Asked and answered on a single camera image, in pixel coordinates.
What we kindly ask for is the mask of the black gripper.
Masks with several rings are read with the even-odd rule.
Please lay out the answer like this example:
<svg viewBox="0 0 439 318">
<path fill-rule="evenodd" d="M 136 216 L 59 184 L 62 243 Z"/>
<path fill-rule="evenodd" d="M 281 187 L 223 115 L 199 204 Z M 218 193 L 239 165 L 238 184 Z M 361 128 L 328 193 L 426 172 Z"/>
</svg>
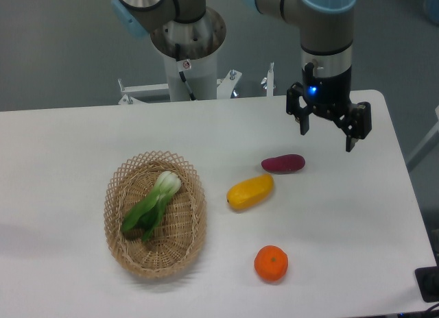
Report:
<svg viewBox="0 0 439 318">
<path fill-rule="evenodd" d="M 309 62 L 302 69 L 303 85 L 295 82 L 287 90 L 286 113 L 300 125 L 300 134 L 309 131 L 309 115 L 336 120 L 346 135 L 346 152 L 372 129 L 371 105 L 367 101 L 351 103 L 351 67 L 331 77 L 316 77 L 317 68 Z"/>
</svg>

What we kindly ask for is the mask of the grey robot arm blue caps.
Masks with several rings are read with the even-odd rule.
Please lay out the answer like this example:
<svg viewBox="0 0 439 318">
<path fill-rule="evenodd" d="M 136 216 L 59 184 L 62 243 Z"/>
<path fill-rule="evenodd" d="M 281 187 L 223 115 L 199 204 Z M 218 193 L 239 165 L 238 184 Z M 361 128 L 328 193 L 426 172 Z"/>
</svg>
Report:
<svg viewBox="0 0 439 318">
<path fill-rule="evenodd" d="M 350 151 L 372 128 L 370 104 L 350 99 L 356 0 L 243 1 L 299 29 L 302 82 L 287 90 L 286 111 L 301 133 L 309 130 L 310 115 L 330 120 L 346 135 Z M 217 97 L 216 69 L 206 61 L 223 45 L 226 26 L 206 0 L 112 0 L 111 5 L 131 34 L 148 35 L 163 55 L 172 100 Z"/>
</svg>

